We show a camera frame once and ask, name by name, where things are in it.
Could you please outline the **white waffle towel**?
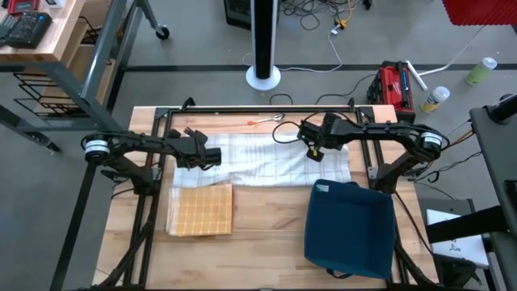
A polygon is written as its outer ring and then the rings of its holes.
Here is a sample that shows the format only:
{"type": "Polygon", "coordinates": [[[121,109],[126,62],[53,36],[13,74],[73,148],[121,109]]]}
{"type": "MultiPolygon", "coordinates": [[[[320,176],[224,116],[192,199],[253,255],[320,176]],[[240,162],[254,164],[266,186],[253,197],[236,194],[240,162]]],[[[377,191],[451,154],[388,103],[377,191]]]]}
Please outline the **white waffle towel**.
{"type": "Polygon", "coordinates": [[[177,168],[174,188],[201,188],[217,183],[245,187],[310,186],[318,179],[351,181],[348,148],[321,149],[320,162],[306,156],[307,146],[292,133],[219,133],[208,137],[208,148],[221,149],[221,165],[207,171],[177,168]]]}

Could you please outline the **yellow checked towel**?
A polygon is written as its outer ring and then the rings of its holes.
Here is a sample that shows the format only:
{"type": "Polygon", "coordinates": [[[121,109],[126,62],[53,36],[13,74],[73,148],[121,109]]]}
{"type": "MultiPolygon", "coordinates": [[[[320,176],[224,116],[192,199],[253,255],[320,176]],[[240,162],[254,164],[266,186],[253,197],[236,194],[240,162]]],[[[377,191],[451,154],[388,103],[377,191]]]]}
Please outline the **yellow checked towel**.
{"type": "Polygon", "coordinates": [[[166,232],[173,237],[232,234],[233,188],[217,184],[202,188],[172,188],[166,232]]]}

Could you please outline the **red flat device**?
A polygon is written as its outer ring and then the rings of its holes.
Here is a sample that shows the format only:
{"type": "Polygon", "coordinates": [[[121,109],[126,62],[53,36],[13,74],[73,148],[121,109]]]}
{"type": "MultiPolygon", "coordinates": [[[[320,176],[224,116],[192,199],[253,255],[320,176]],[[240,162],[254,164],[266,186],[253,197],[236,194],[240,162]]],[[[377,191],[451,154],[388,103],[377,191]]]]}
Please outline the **red flat device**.
{"type": "Polygon", "coordinates": [[[2,6],[10,15],[18,15],[25,11],[37,11],[40,0],[2,0],[2,6]]]}

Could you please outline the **white paper sheet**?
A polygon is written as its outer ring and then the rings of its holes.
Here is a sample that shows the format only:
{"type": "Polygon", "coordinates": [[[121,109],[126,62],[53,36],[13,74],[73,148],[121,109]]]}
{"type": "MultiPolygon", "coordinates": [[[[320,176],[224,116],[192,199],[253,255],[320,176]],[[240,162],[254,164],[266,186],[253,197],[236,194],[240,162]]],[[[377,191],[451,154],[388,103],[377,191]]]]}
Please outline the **white paper sheet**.
{"type": "MultiPolygon", "coordinates": [[[[442,221],[449,221],[460,217],[453,213],[445,213],[433,209],[427,209],[427,226],[442,221]]],[[[488,256],[485,253],[482,236],[480,234],[465,238],[455,238],[444,242],[433,242],[431,250],[434,254],[447,257],[466,259],[481,268],[489,267],[488,256]]]]}

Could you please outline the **red black tool case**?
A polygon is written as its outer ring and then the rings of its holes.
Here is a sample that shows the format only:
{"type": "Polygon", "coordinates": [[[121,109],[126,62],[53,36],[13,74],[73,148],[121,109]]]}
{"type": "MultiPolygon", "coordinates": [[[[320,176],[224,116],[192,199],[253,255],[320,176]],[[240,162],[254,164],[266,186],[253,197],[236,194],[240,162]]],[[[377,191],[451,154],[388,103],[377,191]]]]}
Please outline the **red black tool case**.
{"type": "Polygon", "coordinates": [[[368,103],[392,105],[398,120],[413,124],[416,115],[409,74],[406,62],[384,61],[368,88],[368,103]]]}

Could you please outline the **grey equipment cart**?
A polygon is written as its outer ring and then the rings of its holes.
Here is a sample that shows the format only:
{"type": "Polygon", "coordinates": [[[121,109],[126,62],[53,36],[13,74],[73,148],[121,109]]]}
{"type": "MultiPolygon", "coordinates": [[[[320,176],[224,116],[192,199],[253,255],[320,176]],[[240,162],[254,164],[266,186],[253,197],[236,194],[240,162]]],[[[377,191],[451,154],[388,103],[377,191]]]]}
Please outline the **grey equipment cart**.
{"type": "Polygon", "coordinates": [[[488,234],[508,291],[517,291],[517,94],[473,108],[470,120],[498,206],[427,227],[431,243],[488,234]]]}

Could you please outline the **green wipes canister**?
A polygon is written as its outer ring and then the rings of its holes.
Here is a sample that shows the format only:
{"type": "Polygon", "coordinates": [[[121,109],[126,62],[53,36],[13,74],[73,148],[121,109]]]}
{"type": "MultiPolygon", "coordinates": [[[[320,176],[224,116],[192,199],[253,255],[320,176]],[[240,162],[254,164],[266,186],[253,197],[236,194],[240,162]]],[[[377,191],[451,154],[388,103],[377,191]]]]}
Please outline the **green wipes canister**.
{"type": "Polygon", "coordinates": [[[475,86],[479,82],[484,81],[491,72],[497,67],[498,63],[492,57],[484,57],[471,71],[464,77],[464,81],[475,86]]]}

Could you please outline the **yellow white wipes canister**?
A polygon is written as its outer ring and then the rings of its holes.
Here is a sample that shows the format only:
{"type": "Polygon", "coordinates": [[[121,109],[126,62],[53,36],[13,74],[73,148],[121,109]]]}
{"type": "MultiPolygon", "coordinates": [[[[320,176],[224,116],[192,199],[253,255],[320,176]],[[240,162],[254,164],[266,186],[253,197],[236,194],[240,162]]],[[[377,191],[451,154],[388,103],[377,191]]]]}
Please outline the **yellow white wipes canister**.
{"type": "Polygon", "coordinates": [[[451,93],[447,87],[436,87],[422,102],[420,109],[426,114],[431,114],[441,103],[450,97],[451,93]]]}

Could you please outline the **wooden workbench grey frame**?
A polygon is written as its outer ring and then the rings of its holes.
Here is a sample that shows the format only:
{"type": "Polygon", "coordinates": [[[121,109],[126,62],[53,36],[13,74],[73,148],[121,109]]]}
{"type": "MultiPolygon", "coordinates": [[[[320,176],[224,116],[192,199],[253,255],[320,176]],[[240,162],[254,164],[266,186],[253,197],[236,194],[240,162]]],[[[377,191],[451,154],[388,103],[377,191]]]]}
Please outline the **wooden workbench grey frame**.
{"type": "Polygon", "coordinates": [[[61,9],[50,9],[40,0],[37,12],[53,22],[36,49],[12,48],[0,40],[0,73],[36,69],[52,79],[85,113],[85,117],[24,118],[0,104],[0,124],[51,153],[59,147],[48,137],[57,131],[119,131],[111,113],[133,41],[142,18],[156,31],[157,21],[149,0],[65,0],[61,9]],[[86,79],[77,80],[62,61],[78,18],[86,17],[100,32],[86,79]]]}

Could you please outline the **black floor box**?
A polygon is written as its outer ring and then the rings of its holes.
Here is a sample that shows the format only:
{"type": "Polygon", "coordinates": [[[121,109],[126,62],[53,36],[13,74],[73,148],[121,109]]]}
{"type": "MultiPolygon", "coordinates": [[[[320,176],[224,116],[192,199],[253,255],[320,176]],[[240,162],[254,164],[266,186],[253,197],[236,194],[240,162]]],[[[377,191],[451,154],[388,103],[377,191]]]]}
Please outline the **black floor box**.
{"type": "Polygon", "coordinates": [[[251,30],[250,0],[223,0],[228,25],[251,30]]]}

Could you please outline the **white plastic tube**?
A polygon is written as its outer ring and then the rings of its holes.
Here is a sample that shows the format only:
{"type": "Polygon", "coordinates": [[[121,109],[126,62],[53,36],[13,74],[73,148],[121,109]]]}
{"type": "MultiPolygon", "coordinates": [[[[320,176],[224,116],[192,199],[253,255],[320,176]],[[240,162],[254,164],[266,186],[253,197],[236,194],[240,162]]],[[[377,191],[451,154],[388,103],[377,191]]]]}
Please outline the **white plastic tube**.
{"type": "Polygon", "coordinates": [[[427,91],[428,87],[427,87],[426,83],[422,80],[421,76],[419,75],[417,70],[413,67],[411,62],[409,60],[406,60],[406,64],[407,64],[408,70],[410,71],[410,73],[412,74],[413,78],[416,80],[417,84],[420,86],[420,88],[423,91],[427,91]]]}

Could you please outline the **navy fabric storage bin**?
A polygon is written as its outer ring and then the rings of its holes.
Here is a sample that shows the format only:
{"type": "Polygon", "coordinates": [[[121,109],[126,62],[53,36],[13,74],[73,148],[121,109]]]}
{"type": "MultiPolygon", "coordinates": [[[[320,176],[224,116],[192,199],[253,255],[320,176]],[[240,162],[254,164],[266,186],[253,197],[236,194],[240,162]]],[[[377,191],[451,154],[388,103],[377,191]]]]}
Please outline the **navy fabric storage bin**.
{"type": "Polygon", "coordinates": [[[311,190],[304,257],[336,279],[387,280],[395,244],[395,212],[389,195],[319,179],[311,190]]]}

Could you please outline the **red foam panel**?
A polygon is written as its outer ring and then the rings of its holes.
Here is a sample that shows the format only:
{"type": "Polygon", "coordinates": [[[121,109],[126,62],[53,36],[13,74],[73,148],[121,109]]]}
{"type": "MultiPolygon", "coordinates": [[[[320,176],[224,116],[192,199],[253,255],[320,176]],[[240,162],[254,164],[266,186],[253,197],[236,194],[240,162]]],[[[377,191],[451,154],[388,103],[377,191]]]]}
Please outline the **red foam panel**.
{"type": "Polygon", "coordinates": [[[441,0],[456,26],[517,25],[517,0],[441,0]]]}

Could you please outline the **black keypad device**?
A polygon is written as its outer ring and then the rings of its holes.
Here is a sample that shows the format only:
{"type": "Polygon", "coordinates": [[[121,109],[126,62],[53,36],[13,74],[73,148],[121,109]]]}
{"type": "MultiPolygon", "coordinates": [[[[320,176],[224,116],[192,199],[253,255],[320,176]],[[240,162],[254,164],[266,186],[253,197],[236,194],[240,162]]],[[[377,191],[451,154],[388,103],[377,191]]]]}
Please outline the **black keypad device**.
{"type": "Polygon", "coordinates": [[[14,49],[36,49],[52,22],[47,13],[24,11],[7,33],[4,43],[14,49]]]}

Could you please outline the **black aluminium table frame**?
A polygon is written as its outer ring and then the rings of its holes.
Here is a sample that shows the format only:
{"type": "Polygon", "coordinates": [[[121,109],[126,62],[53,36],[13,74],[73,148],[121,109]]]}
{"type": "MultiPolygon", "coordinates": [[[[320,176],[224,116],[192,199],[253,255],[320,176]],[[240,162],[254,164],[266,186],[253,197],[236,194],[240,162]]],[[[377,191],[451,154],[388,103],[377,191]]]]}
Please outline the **black aluminium table frame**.
{"type": "MultiPolygon", "coordinates": [[[[287,113],[285,120],[299,122],[324,106],[190,107],[185,112],[170,108],[171,128],[190,127],[209,135],[216,133],[269,133],[274,122],[247,125],[248,120],[287,113]]],[[[153,232],[147,279],[139,279],[144,263],[143,246],[134,260],[129,287],[148,290],[229,289],[284,291],[288,289],[384,289],[385,280],[353,276],[334,279],[303,256],[303,228],[309,188],[233,188],[233,233],[214,237],[174,238],[166,233],[169,188],[175,161],[167,158],[158,215],[153,232]]],[[[425,219],[415,187],[399,179],[392,196],[401,244],[422,272],[435,283],[435,262],[418,237],[404,202],[422,236],[427,239],[425,219]]],[[[111,200],[99,258],[91,285],[107,280],[129,247],[137,196],[131,192],[111,200]]]]}

